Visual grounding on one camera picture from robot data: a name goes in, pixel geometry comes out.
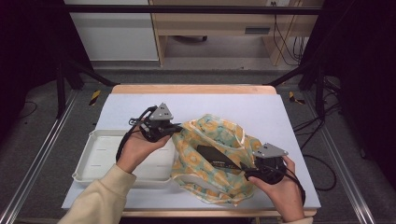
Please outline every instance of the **wrist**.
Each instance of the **wrist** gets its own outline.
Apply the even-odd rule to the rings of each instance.
[[[301,220],[301,219],[304,219],[304,218],[305,218],[304,213],[287,214],[286,216],[282,216],[282,219],[286,223],[298,221],[298,220]]]
[[[116,162],[116,165],[118,167],[120,167],[121,170],[123,170],[125,173],[128,173],[128,174],[131,174],[134,171],[134,169],[136,169],[136,166],[137,166],[134,164],[134,162],[125,161],[122,159],[119,159]]]

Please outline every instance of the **sleeve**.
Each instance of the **sleeve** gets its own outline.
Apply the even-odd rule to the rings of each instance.
[[[126,195],[135,181],[135,175],[114,164],[102,179],[78,195],[59,223],[119,223]]]
[[[283,224],[312,224],[314,223],[314,219],[312,217],[306,217],[293,222],[285,222]]]

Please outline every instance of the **white table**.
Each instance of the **white table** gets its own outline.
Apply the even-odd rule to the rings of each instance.
[[[213,114],[238,123],[246,133],[284,148],[296,164],[296,174],[305,192],[304,211],[313,216],[320,208],[318,195],[306,168],[288,115],[275,89],[263,86],[127,86],[116,88],[107,98],[96,130],[128,130],[128,120],[137,118],[149,106],[166,103],[174,123]],[[63,208],[85,189],[74,182]],[[254,196],[238,206],[203,203],[170,181],[162,189],[131,189],[127,195],[125,217],[276,217],[269,198],[256,189]]]

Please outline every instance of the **white tray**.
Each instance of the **white tray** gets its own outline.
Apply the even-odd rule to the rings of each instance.
[[[94,179],[102,178],[116,163],[120,141],[127,130],[95,130],[90,133],[73,178],[87,186]],[[160,189],[170,181],[175,161],[175,145],[170,139],[166,145],[152,152],[133,174],[137,176],[133,188]]]

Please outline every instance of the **floor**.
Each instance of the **floor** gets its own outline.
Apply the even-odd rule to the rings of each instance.
[[[273,67],[268,55],[257,49],[263,49],[257,37],[210,36],[206,42],[175,37],[170,39],[163,67],[155,63],[141,63],[134,69],[125,67],[125,63],[97,64],[97,72],[121,83],[263,84],[286,74],[295,66],[282,63]],[[94,129],[101,107],[111,91],[111,88],[88,77],[83,78],[86,81],[83,90],[68,91],[68,96],[73,99],[73,107],[62,129],[53,135],[55,141],[45,154],[45,163],[39,167],[39,175],[32,180],[30,188],[24,189],[24,194],[18,194],[24,204],[13,207],[18,212],[16,223],[56,223],[65,213],[60,207],[72,182],[71,174],[76,168],[88,133]],[[300,91],[296,85],[298,80],[299,77],[294,77],[276,88],[284,101],[292,127],[316,117],[312,108],[314,90]],[[329,81],[339,84],[330,77]],[[89,105],[92,93],[96,90],[100,90],[101,95],[95,105]],[[298,102],[290,100],[291,91]],[[326,108],[338,103],[337,94],[326,91],[325,95]],[[21,185],[25,174],[30,172],[35,156],[42,151],[40,149],[52,125],[57,122],[54,82],[31,90],[26,101],[33,103],[26,103],[21,112],[23,118],[15,122],[7,141],[0,146],[2,211],[10,206],[17,189],[25,187]],[[296,132],[300,146],[304,146],[302,151],[306,155],[305,162],[314,185],[321,189],[318,190],[318,196],[322,207],[315,215],[315,222],[396,223],[396,193],[375,162],[361,157],[359,143],[355,141],[354,133],[342,115],[342,108],[332,107],[324,126],[305,145],[317,127],[318,123],[312,122]],[[336,173],[334,186],[332,170]],[[219,220],[205,222],[219,223]],[[261,223],[277,223],[277,220],[262,218]]]

